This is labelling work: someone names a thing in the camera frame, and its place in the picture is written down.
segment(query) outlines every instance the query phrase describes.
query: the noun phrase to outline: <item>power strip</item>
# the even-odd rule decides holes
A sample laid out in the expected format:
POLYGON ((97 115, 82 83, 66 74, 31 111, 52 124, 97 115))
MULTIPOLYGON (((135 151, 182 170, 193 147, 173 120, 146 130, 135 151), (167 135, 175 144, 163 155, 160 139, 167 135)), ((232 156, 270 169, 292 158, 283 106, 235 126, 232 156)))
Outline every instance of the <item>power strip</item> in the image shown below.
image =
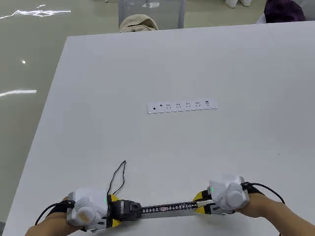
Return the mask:
POLYGON ((194 99, 179 102, 154 102, 147 104, 148 114, 211 110, 217 108, 218 104, 212 99, 194 99))

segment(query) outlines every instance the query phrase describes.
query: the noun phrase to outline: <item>dark purple object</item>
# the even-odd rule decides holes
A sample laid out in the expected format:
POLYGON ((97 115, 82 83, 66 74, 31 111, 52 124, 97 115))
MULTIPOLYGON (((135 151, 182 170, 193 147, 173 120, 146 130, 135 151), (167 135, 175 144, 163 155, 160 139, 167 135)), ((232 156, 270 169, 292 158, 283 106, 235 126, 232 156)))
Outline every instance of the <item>dark purple object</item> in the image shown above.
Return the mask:
POLYGON ((266 23, 306 21, 302 8, 292 0, 267 0, 266 23))

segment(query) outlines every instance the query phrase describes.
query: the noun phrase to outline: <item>beige hat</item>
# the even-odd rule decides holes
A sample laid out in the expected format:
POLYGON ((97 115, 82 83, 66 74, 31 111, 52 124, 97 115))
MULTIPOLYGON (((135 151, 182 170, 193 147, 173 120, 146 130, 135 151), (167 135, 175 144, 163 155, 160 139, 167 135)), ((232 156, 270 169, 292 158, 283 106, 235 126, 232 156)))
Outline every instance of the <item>beige hat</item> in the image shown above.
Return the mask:
POLYGON ((121 33, 158 30, 158 25, 149 16, 136 14, 124 19, 119 27, 121 33))

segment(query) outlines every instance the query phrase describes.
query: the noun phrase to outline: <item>white table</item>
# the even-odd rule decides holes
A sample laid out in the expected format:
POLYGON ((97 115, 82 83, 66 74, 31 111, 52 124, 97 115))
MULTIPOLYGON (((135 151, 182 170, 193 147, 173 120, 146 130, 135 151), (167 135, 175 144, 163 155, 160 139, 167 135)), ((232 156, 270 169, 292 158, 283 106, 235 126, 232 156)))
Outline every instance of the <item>white table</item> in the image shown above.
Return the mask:
MULTIPOLYGON (((304 22, 68 38, 4 236, 23 235, 46 206, 76 188, 107 188, 123 159, 120 198, 144 206, 188 201, 208 180, 235 173, 271 186, 315 223, 314 28, 304 22), (219 109, 146 111, 148 102, 200 97, 216 99, 219 109)), ((277 232, 263 219, 234 214, 146 219, 106 235, 277 232)))

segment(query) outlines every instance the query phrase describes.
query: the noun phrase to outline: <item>chair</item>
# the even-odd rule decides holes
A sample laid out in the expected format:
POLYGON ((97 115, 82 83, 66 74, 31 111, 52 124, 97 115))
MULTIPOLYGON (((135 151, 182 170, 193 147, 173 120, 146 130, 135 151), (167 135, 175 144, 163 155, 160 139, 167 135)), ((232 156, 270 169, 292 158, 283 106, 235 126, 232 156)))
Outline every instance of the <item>chair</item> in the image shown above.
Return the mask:
POLYGON ((119 25, 134 14, 145 14, 154 19, 160 30, 184 27, 186 0, 119 0, 119 25))

